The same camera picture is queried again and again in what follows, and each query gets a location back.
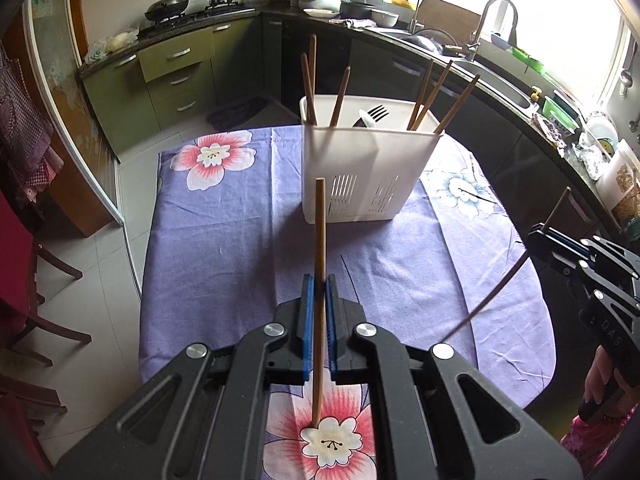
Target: pink flower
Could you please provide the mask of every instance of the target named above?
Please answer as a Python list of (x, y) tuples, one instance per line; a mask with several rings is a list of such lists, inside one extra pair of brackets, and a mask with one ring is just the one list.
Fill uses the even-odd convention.
[(308, 428), (311, 395), (311, 379), (302, 397), (271, 394), (267, 431), (280, 440), (265, 444), (264, 471), (274, 480), (374, 480), (371, 406), (361, 409), (362, 387), (337, 386), (325, 368), (317, 429)]
[(241, 147), (251, 142), (251, 137), (252, 133), (247, 130), (199, 137), (195, 146), (181, 147), (171, 159), (171, 169), (189, 170), (187, 189), (190, 191), (217, 186), (225, 170), (246, 170), (254, 164), (255, 150)]

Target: faucet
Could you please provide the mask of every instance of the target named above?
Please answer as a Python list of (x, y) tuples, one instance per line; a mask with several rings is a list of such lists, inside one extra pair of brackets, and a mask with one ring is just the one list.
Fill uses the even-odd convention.
[[(478, 47), (480, 46), (480, 33), (482, 32), (482, 27), (484, 26), (484, 22), (486, 21), (487, 13), (489, 12), (489, 7), (498, 0), (489, 0), (484, 6), (484, 10), (482, 11), (482, 17), (480, 18), (480, 22), (478, 23), (478, 29), (474, 34), (474, 38), (471, 41), (471, 45), (467, 45), (468, 53), (466, 54), (466, 58), (469, 61), (473, 61), (476, 58), (476, 52), (478, 52)], [(518, 46), (518, 40), (516, 38), (516, 27), (518, 26), (518, 10), (516, 9), (515, 4), (511, 0), (502, 0), (507, 2), (511, 7), (513, 7), (513, 24), (511, 25), (511, 32), (509, 34), (508, 43), (511, 46)]]
[(414, 16), (409, 22), (409, 28), (408, 28), (409, 34), (415, 34), (415, 29), (418, 27), (418, 9), (419, 8), (420, 8), (420, 0), (418, 0), (418, 3), (415, 6)]

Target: metal screw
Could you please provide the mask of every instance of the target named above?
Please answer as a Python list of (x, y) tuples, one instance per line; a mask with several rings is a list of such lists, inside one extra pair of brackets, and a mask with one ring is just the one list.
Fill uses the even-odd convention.
[(271, 337), (284, 334), (284, 327), (280, 323), (269, 323), (264, 326), (264, 333)]
[(376, 328), (376, 326), (372, 325), (371, 323), (360, 323), (356, 327), (356, 332), (363, 337), (372, 337), (376, 335), (377, 331), (378, 329)]
[(438, 343), (433, 347), (433, 355), (438, 359), (446, 360), (453, 357), (453, 348), (446, 343)]
[(202, 359), (205, 355), (207, 355), (207, 347), (202, 343), (187, 346), (187, 357), (191, 359)]

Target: white bowl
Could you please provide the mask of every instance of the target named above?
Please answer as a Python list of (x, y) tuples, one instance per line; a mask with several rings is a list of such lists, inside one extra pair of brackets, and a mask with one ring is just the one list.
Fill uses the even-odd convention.
[(335, 18), (340, 12), (326, 9), (303, 9), (312, 18), (324, 18), (326, 20)]
[(393, 27), (398, 22), (399, 15), (386, 10), (371, 9), (371, 19), (379, 27)]

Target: cutting board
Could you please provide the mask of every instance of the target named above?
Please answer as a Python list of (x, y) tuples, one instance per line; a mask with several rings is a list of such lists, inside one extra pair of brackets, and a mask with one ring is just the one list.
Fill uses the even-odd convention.
[(452, 35), (459, 45), (470, 43), (478, 28), (480, 15), (443, 0), (422, 0), (418, 21), (427, 28), (440, 28)]

